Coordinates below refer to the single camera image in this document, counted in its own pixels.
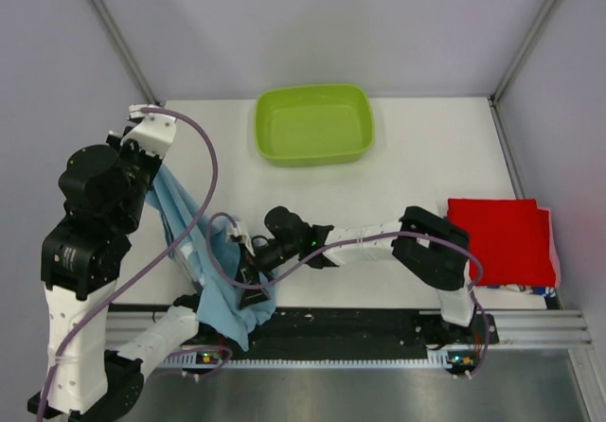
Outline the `right aluminium corner post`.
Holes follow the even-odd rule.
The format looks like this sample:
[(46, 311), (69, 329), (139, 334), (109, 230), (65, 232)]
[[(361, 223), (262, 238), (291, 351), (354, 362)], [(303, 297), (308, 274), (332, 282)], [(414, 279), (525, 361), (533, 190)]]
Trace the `right aluminium corner post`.
[(524, 67), (527, 58), (531, 55), (534, 47), (541, 39), (544, 30), (559, 7), (562, 0), (543, 0), (540, 8), (534, 16), (530, 27), (524, 38), (518, 45), (513, 57), (508, 63), (507, 69), (500, 78), (494, 92), (490, 95), (490, 104), (496, 107), (506, 95), (511, 83), (515, 81), (519, 72)]

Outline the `left aluminium corner post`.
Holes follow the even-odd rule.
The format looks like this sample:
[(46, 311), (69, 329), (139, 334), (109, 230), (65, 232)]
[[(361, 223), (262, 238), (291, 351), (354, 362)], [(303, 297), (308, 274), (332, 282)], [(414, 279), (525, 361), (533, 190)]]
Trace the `left aluminium corner post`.
[(149, 104), (158, 105), (159, 101), (149, 82), (143, 74), (134, 53), (130, 49), (113, 14), (105, 0), (86, 0), (97, 17), (103, 32), (115, 51), (124, 70), (134, 84), (135, 89)]

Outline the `aluminium corner post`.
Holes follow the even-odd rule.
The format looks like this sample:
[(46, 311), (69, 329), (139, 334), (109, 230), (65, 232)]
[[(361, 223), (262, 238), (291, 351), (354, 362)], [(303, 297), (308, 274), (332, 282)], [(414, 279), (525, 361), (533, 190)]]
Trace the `aluminium corner post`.
[(490, 104), (496, 107), (506, 95), (511, 83), (515, 81), (519, 72), (524, 67), (527, 58), (531, 55), (534, 47), (541, 39), (544, 30), (559, 7), (562, 0), (543, 0), (540, 8), (534, 16), (530, 27), (524, 38), (518, 45), (513, 57), (508, 63), (507, 69), (500, 78), (494, 92), (490, 95)]
[(103, 32), (115, 51), (124, 70), (134, 84), (135, 89), (149, 104), (158, 105), (159, 101), (149, 82), (143, 74), (134, 53), (130, 49), (113, 14), (105, 0), (86, 0), (97, 17)]

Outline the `green plastic basin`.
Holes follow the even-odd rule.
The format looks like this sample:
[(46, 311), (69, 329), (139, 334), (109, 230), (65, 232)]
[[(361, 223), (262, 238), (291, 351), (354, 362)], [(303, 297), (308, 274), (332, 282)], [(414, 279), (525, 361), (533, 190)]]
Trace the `green plastic basin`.
[(355, 162), (372, 147), (374, 134), (369, 98), (355, 84), (276, 88), (256, 102), (256, 147), (277, 167)]

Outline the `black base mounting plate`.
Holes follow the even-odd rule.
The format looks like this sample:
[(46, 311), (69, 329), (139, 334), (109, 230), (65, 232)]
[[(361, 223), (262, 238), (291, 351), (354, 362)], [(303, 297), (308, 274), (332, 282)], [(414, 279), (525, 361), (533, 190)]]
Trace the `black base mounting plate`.
[(461, 327), (444, 322), (436, 310), (278, 308), (248, 335), (248, 350), (209, 325), (185, 345), (228, 346), (236, 360), (423, 359), (428, 348), (497, 344), (496, 323), (488, 319), (476, 314)]

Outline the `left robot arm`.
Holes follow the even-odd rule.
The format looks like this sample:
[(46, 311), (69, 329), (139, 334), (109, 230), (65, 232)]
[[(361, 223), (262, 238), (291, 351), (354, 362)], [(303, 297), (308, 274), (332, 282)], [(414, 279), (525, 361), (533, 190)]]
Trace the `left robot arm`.
[(48, 306), (48, 372), (32, 413), (71, 421), (117, 421), (135, 405), (152, 371), (182, 343), (204, 343), (213, 318), (171, 307), (155, 325), (112, 350), (105, 334), (128, 239), (173, 132), (110, 134), (106, 143), (75, 152), (59, 179), (65, 215), (42, 245), (41, 279)]

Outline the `light blue t shirt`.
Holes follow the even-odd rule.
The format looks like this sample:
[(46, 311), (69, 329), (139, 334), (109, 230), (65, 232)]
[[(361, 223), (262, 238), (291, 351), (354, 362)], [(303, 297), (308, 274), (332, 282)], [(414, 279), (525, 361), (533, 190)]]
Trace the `light blue t shirt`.
[[(158, 212), (167, 244), (185, 231), (200, 207), (165, 166), (154, 178), (146, 203)], [(169, 257), (187, 272), (200, 293), (198, 321), (248, 351), (249, 334), (270, 320), (276, 302), (270, 299), (240, 308), (242, 290), (228, 283), (213, 266), (218, 262), (226, 275), (236, 277), (241, 251), (237, 243), (228, 239), (230, 219), (211, 220), (203, 215)]]

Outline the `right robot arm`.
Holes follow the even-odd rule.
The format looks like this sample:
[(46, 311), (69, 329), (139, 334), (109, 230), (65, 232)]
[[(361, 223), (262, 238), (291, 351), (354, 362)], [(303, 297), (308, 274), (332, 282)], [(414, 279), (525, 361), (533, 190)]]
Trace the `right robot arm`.
[(274, 270), (296, 257), (313, 269), (344, 267), (358, 262), (400, 264), (437, 291), (441, 327), (451, 341), (466, 341), (476, 330), (477, 304), (467, 265), (472, 261), (470, 234), (419, 206), (409, 206), (397, 220), (359, 228), (309, 224), (284, 206), (264, 220), (272, 234), (255, 245), (232, 234), (241, 251), (236, 281), (241, 288), (238, 308), (270, 300)]

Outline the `red folded t shirt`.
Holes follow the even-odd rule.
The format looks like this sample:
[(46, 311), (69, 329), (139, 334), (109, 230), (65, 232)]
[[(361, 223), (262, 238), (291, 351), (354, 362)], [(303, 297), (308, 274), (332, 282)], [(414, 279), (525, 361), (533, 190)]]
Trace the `red folded t shirt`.
[(447, 217), (470, 235), (470, 251), (480, 261), (471, 265), (470, 277), (478, 286), (560, 285), (550, 209), (533, 199), (450, 198)]

